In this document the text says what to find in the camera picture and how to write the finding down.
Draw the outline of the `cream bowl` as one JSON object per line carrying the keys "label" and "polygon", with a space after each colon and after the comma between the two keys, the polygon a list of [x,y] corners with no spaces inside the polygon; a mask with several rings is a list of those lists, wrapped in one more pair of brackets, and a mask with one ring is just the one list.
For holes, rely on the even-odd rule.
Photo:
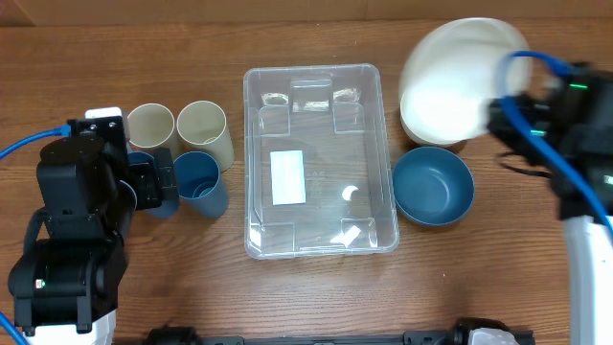
{"label": "cream bowl", "polygon": [[462,141],[453,126],[451,111],[431,95],[406,90],[400,99],[400,120],[407,135],[416,143],[450,147]]}
{"label": "cream bowl", "polygon": [[488,105],[496,97],[494,74],[503,57],[529,48],[511,24],[485,17],[448,22],[428,34],[406,60],[398,100],[406,90],[431,95],[451,111],[464,140],[488,132]]}

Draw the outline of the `dark blue bowl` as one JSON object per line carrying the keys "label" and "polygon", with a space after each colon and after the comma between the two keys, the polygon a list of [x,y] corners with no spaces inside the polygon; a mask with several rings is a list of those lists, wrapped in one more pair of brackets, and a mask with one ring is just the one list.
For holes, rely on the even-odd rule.
{"label": "dark blue bowl", "polygon": [[475,200],[475,181],[455,153],[421,147],[403,154],[393,169],[400,212],[426,226],[451,225],[465,218]]}

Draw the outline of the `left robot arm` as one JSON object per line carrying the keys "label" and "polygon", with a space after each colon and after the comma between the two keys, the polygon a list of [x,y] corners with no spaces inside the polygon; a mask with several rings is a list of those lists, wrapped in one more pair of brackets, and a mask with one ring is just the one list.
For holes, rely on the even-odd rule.
{"label": "left robot arm", "polygon": [[54,139],[36,167],[44,205],[9,274],[14,317],[1,325],[18,344],[109,344],[133,215],[179,201],[170,150],[129,160],[119,107],[44,134]]}

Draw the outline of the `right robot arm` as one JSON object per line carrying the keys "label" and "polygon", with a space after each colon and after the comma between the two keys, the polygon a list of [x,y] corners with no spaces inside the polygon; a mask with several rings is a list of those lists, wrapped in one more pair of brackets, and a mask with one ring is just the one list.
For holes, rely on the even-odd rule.
{"label": "right robot arm", "polygon": [[[542,138],[612,210],[612,75],[588,62],[575,62],[569,75],[539,101],[527,93],[515,101],[533,135]],[[612,341],[612,233],[559,168],[533,148],[506,118],[500,100],[488,107],[488,131],[512,155],[529,164],[527,175],[545,177],[559,199],[569,257],[571,326],[574,344]]]}

